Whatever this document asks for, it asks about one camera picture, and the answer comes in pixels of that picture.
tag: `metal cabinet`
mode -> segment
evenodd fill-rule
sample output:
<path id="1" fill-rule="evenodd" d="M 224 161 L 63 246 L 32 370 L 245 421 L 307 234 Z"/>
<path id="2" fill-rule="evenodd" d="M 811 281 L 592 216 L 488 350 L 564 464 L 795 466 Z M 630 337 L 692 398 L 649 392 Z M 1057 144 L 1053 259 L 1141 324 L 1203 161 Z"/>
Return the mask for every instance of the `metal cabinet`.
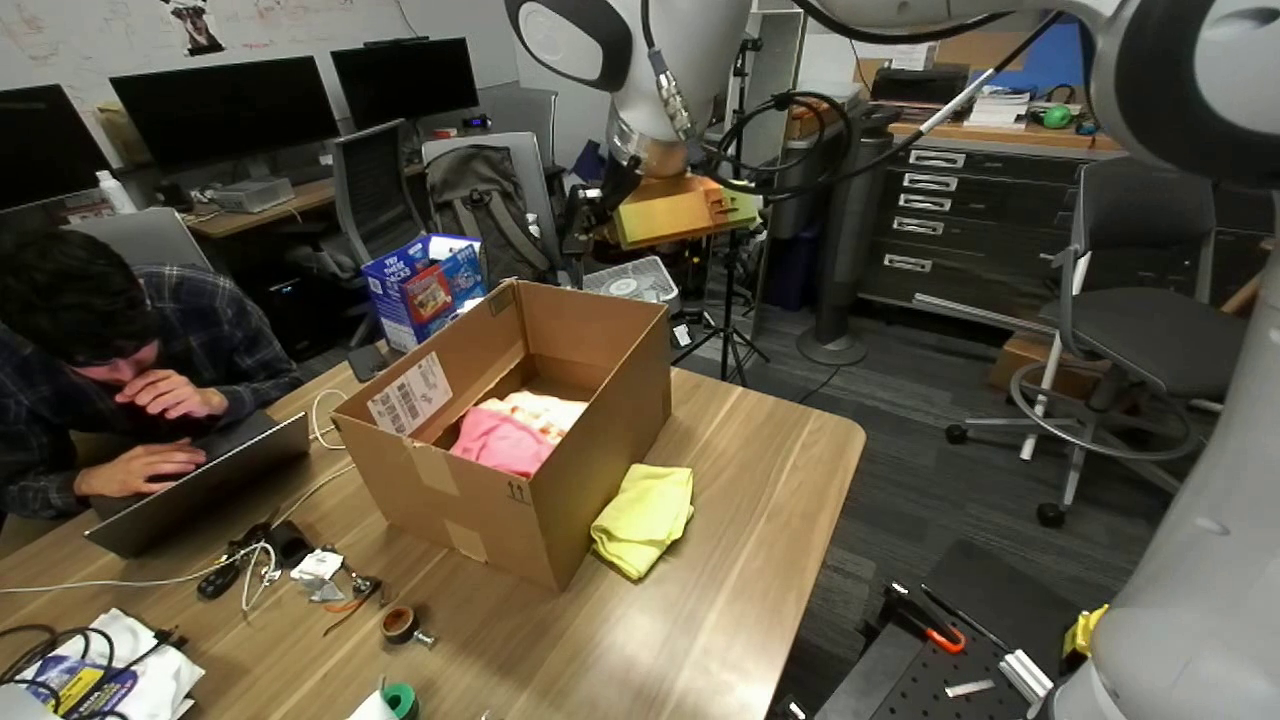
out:
<path id="1" fill-rule="evenodd" d="M 1076 154 L 912 148 L 885 172 L 860 297 L 1037 314 L 1073 232 L 1076 172 Z"/>

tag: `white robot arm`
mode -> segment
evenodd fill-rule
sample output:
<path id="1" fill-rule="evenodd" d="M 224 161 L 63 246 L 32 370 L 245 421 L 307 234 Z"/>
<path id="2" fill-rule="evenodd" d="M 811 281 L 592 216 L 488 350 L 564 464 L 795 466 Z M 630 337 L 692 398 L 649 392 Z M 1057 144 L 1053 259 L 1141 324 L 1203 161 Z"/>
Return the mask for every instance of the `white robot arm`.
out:
<path id="1" fill-rule="evenodd" d="M 1057 7 L 1090 34 L 1090 110 L 1147 161 L 1280 187 L 1280 0 L 795 0 L 834 31 L 954 31 Z M 615 94 L 613 153 L 679 177 L 688 126 L 734 56 L 750 0 L 508 0 L 521 44 Z M 1212 444 L 1053 717 L 1277 717 L 1280 709 L 1280 259 Z"/>

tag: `white cable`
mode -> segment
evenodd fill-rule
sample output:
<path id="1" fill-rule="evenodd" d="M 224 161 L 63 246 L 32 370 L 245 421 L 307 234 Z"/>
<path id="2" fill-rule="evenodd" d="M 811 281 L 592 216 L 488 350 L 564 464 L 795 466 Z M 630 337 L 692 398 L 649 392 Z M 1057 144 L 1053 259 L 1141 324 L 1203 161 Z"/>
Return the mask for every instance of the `white cable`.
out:
<path id="1" fill-rule="evenodd" d="M 312 425 L 307 436 L 312 436 L 321 447 L 342 447 L 342 441 L 339 441 L 337 428 L 331 428 L 331 413 L 337 413 L 337 408 L 321 413 L 321 402 L 322 402 L 326 394 L 337 394 L 337 402 L 349 398 L 349 394 L 339 394 L 339 392 L 331 392 L 331 389 L 317 392 L 317 394 L 312 394 L 312 408 L 307 408 L 307 425 Z"/>
<path id="2" fill-rule="evenodd" d="M 247 568 L 245 568 L 245 583 L 240 583 L 240 611 L 250 614 L 257 605 L 264 598 L 266 583 L 280 577 L 280 560 L 275 560 L 275 549 L 257 540 L 245 549 L 247 550 Z"/>
<path id="3" fill-rule="evenodd" d="M 312 501 L 322 483 L 331 483 L 331 477 L 322 477 L 321 483 L 295 490 L 275 517 L 273 529 L 283 525 L 303 501 Z"/>
<path id="4" fill-rule="evenodd" d="M 16 586 L 0 586 L 0 594 L 37 594 L 37 593 L 81 593 L 81 586 L 167 586 L 167 583 L 195 583 L 199 577 L 217 573 L 224 565 L 224 555 L 199 573 L 186 577 L 157 577 L 157 579 L 68 579 L 68 583 L 16 583 Z"/>

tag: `computer monitor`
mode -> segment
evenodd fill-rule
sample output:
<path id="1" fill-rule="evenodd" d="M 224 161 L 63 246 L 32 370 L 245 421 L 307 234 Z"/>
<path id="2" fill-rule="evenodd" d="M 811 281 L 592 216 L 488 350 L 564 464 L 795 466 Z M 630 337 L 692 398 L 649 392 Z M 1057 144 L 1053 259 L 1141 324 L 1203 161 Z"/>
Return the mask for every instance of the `computer monitor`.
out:
<path id="1" fill-rule="evenodd" d="M 0 92 L 0 208 L 19 208 L 97 182 L 109 154 L 89 136 L 61 84 Z"/>
<path id="2" fill-rule="evenodd" d="M 110 74 L 110 87 L 161 172 L 234 165 L 339 130 L 312 56 Z"/>
<path id="3" fill-rule="evenodd" d="M 331 50 L 356 126 L 476 108 L 466 38 L 380 38 Z"/>

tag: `wall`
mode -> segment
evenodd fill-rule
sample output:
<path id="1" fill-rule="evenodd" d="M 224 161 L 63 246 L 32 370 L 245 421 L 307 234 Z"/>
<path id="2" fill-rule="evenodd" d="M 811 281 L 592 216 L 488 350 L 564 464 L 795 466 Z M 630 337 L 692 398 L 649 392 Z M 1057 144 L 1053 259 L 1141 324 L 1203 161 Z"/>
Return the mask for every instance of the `wall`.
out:
<path id="1" fill-rule="evenodd" d="M 464 34 L 476 84 L 521 81 L 508 17 L 494 0 L 199 0 L 224 44 L 211 56 L 186 56 L 170 7 L 167 0 L 3 0 L 0 87 L 63 84 L 81 117 L 91 119 L 117 99 L 109 74 L 317 50 L 321 74 L 337 84 L 322 50 L 375 34 Z"/>

